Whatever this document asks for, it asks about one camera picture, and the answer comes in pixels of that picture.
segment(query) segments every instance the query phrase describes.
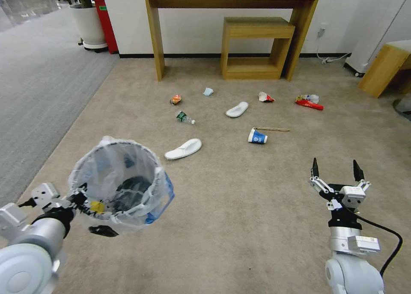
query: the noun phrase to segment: wall outlet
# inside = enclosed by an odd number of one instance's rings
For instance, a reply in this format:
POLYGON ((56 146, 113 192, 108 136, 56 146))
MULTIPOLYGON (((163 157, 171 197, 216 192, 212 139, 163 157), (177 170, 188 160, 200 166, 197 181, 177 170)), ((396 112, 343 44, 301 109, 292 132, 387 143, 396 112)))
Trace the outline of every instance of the wall outlet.
POLYGON ((317 32, 317 38, 320 38, 321 36, 324 35, 325 29, 327 28, 327 26, 328 26, 327 22, 320 23, 320 29, 317 32))
POLYGON ((320 29, 326 29, 328 27, 328 23, 327 22, 322 22, 320 23, 320 29))

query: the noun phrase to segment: beige carpet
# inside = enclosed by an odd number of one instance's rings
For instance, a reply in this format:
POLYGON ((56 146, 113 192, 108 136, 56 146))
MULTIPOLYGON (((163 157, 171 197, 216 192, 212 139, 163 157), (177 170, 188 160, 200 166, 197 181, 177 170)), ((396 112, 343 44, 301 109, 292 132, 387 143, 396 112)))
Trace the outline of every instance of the beige carpet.
MULTIPOLYGON (((329 294, 330 214, 307 183, 313 157, 322 178, 347 184, 358 160, 372 182, 362 215, 405 239, 386 271, 386 291, 409 291, 411 124, 394 112, 392 97, 376 100, 358 90, 342 62, 301 59, 292 82, 224 81, 215 59, 166 64, 158 83, 153 60, 121 60, 28 188, 51 181, 65 193, 74 163, 104 135, 151 148, 175 186, 172 204, 143 232, 104 238, 76 219, 56 293, 329 294), (215 90, 211 97, 202 95, 206 86, 215 90), (259 102, 260 91, 277 101, 259 102), (318 94, 325 110, 294 104, 304 93, 318 94), (178 106, 169 104, 173 94, 183 97, 178 106), (226 117, 240 101, 250 104, 244 115, 226 117), (177 109, 197 124, 178 123, 177 109), (267 144, 250 144, 255 125, 291 132, 268 131, 267 144), (203 141, 200 151, 165 160, 165 151, 193 137, 203 141)), ((369 259, 379 269, 396 238, 363 227, 380 239, 382 253, 369 259)))

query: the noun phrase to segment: blue paper cup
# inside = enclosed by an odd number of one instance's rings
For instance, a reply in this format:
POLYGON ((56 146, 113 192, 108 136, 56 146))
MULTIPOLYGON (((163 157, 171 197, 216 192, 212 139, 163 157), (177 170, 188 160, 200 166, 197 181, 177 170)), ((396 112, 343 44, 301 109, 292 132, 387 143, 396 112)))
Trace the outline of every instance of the blue paper cup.
POLYGON ((264 144, 267 142, 267 136, 265 134, 259 133, 253 128, 248 135, 248 142, 264 144))

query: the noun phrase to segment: trash can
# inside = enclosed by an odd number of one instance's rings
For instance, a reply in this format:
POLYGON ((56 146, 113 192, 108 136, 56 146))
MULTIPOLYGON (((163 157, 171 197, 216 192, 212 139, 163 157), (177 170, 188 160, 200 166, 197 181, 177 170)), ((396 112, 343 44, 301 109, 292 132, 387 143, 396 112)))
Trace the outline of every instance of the trash can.
POLYGON ((396 112, 411 121, 411 90, 401 99, 396 99, 393 107, 396 112))
POLYGON ((153 152, 109 136, 76 163, 68 183, 71 194, 86 196, 79 207, 83 221, 101 235, 102 229, 118 234, 153 223, 174 198, 173 184, 153 152))
POLYGON ((104 0, 94 0, 95 7, 97 9, 98 17, 100 18, 101 26, 103 27, 104 36, 108 46, 108 51, 118 53, 119 48, 117 46, 116 37, 114 36, 113 27, 111 26, 110 17, 104 0))

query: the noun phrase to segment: white slipper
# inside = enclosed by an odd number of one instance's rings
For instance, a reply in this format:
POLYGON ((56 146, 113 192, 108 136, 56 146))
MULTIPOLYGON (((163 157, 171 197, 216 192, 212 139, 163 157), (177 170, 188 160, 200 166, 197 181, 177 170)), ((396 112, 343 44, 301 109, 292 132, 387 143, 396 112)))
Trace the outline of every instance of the white slipper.
POLYGON ((201 148, 201 145, 200 139, 190 139, 179 148, 165 153, 164 157, 170 160, 183 158, 197 152, 201 148))
POLYGON ((242 101, 239 103, 237 106, 234 108, 231 108, 226 112, 226 115, 229 117, 239 117, 241 114, 244 113, 245 110, 248 108, 248 103, 245 101, 242 101))

